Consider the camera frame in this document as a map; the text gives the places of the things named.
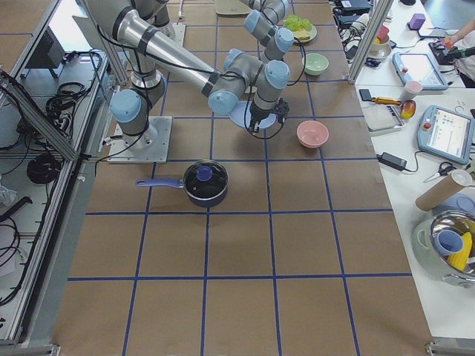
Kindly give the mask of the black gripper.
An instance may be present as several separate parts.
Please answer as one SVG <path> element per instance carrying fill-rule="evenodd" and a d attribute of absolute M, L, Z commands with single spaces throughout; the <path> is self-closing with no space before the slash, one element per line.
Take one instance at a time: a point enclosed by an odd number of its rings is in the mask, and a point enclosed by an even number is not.
<path fill-rule="evenodd" d="M 260 129 L 270 128 L 276 121 L 276 114 L 269 110 L 264 110 L 252 102 L 249 109 L 250 119 L 248 129 L 251 134 L 256 134 Z"/>

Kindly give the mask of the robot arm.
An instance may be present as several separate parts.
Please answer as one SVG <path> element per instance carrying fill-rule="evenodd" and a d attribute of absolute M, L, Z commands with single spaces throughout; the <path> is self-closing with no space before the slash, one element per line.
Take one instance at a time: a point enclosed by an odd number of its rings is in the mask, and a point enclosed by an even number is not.
<path fill-rule="evenodd" d="M 175 73 L 197 86 L 207 97 L 212 112 L 237 117 L 237 105 L 245 90 L 255 89 L 241 114 L 244 128 L 258 135 L 261 121 L 269 116 L 283 125 L 289 106 L 281 98 L 290 71 L 283 61 L 291 48 L 292 31 L 278 27 L 289 10 L 287 1 L 249 1 L 244 27 L 264 46 L 258 59 L 231 49 L 220 72 L 174 42 L 152 21 L 166 7 L 165 1 L 86 1 L 85 6 L 99 33 L 113 45 L 134 51 L 139 59 Z"/>
<path fill-rule="evenodd" d="M 282 59 L 294 41 L 292 32 L 279 27 L 278 22 L 288 13 L 287 1 L 245 1 L 250 14 L 243 26 L 264 46 L 264 56 L 258 59 L 238 49 L 231 49 L 225 69 L 244 69 L 263 65 L 282 65 Z M 177 69 L 209 73 L 213 69 L 172 40 L 174 37 L 166 1 L 131 1 L 117 16 L 114 38 L 130 45 L 138 53 L 156 63 Z"/>

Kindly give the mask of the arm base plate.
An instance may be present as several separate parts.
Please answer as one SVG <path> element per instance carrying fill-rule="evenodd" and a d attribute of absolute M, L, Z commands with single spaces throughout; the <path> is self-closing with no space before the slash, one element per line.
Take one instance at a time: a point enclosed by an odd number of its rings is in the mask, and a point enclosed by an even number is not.
<path fill-rule="evenodd" d="M 166 24 L 162 29 L 162 33 L 166 36 L 165 44 L 163 48 L 168 53 L 183 52 L 183 47 L 186 25 L 183 23 L 171 23 Z"/>
<path fill-rule="evenodd" d="M 173 117 L 150 116 L 148 121 L 148 130 L 138 142 L 135 142 L 137 138 L 123 136 L 116 124 L 114 134 L 119 135 L 119 139 L 111 142 L 107 161 L 114 164 L 166 162 Z"/>

